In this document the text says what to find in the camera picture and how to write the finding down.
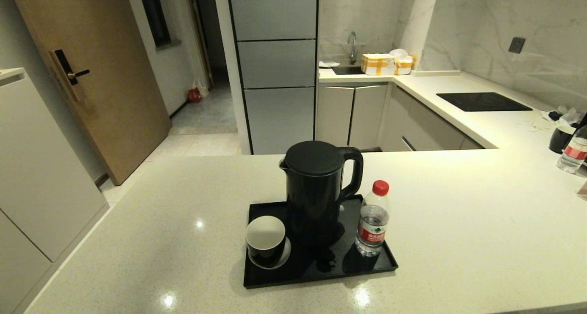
window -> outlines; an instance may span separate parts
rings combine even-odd
[[[142,0],[147,13],[147,20],[149,20],[149,27],[155,46],[161,47],[172,43],[169,35],[167,23],[165,22],[165,15],[163,15],[163,8],[161,7],[161,0]]]

kitchen island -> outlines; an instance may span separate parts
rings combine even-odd
[[[285,200],[282,155],[169,158],[152,164],[29,313],[587,308],[587,203],[575,195],[585,178],[556,168],[539,113],[463,114],[428,93],[473,86],[461,77],[398,84],[494,149],[363,155],[359,193],[390,184],[396,272],[245,289],[248,206]]]

red bottle cap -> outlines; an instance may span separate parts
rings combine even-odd
[[[377,180],[373,182],[373,193],[377,196],[385,196],[388,194],[389,185],[384,180]]]

kettle lid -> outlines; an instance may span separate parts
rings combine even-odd
[[[285,153],[292,170],[307,176],[325,176],[342,168],[344,157],[338,147],[322,141],[304,141],[292,145]]]

plastic bottle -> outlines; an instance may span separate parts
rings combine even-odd
[[[587,126],[581,127],[570,139],[556,166],[569,173],[575,173],[587,158]]]
[[[388,183],[377,180],[373,183],[373,192],[363,200],[354,240],[361,255],[376,256],[381,251],[389,220],[388,192]]]

